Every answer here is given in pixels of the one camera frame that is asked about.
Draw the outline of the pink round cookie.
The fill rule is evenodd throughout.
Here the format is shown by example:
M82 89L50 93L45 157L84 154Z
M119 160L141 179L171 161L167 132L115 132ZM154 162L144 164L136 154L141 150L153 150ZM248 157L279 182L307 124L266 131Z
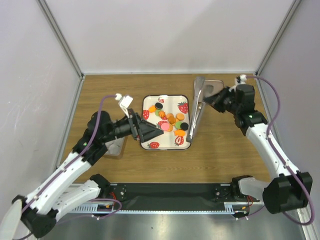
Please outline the pink round cookie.
M167 122L165 122L165 123L163 123L163 124L161 125L161 129L162 129L163 131L168 131L169 128L170 128L170 124L167 123Z

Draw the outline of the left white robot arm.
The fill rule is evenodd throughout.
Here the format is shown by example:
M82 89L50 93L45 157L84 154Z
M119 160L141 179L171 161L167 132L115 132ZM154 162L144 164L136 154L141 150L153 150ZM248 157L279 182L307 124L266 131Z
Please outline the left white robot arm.
M127 136L144 143L163 133L132 109L128 116L117 121L112 121L106 111L95 112L83 136L60 167L33 192L14 198L22 201L20 220L32 235L42 238L74 208L87 201L107 199L111 184L101 174L92 175L83 185L67 194L64 191L105 155L107 143Z

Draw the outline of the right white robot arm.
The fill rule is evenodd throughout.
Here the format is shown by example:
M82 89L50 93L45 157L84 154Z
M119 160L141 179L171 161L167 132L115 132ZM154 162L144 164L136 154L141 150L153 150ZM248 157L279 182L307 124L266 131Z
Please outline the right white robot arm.
M233 114L235 125L254 145L269 171L269 183L251 176L237 177L236 185L230 188L231 197L242 201L251 196L263 201L271 214L305 208L313 179L289 160L271 133L268 121L255 109L254 87L249 84L240 84L233 90L225 87L205 97L203 102L220 113Z

